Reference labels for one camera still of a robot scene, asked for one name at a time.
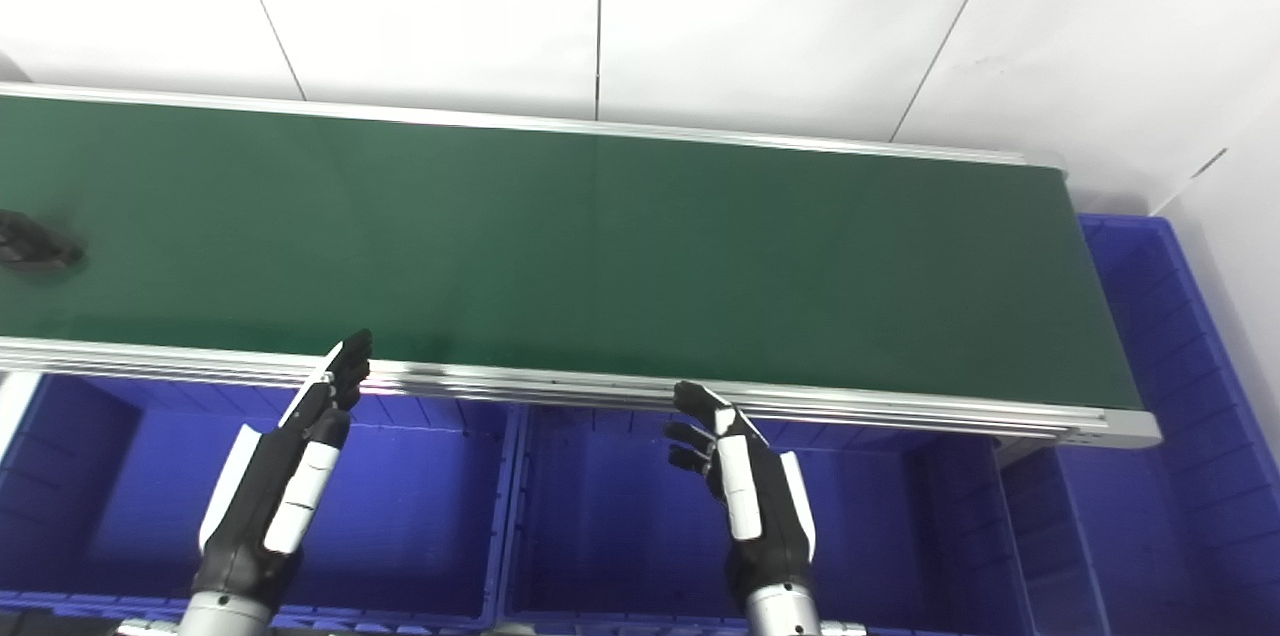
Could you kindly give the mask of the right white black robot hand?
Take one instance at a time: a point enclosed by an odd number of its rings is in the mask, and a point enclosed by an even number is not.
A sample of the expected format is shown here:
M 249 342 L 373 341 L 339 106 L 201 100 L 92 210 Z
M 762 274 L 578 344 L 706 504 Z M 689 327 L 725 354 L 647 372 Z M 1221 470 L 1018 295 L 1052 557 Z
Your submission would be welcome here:
M 685 415 L 663 434 L 668 462 L 704 479 L 730 527 L 726 580 L 740 604 L 765 587 L 813 586 L 817 527 L 797 457 L 777 452 L 737 404 L 680 381 L 672 403 Z

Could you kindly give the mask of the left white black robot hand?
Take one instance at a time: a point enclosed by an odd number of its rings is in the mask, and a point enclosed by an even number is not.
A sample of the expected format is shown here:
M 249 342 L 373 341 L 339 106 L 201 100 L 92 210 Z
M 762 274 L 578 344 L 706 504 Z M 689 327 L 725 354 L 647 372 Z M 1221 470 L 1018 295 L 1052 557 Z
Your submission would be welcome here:
M 371 357 L 371 331 L 355 331 L 310 372 L 275 427 L 239 427 L 200 526 L 192 605 L 250 609 L 270 623 L 301 566 Z

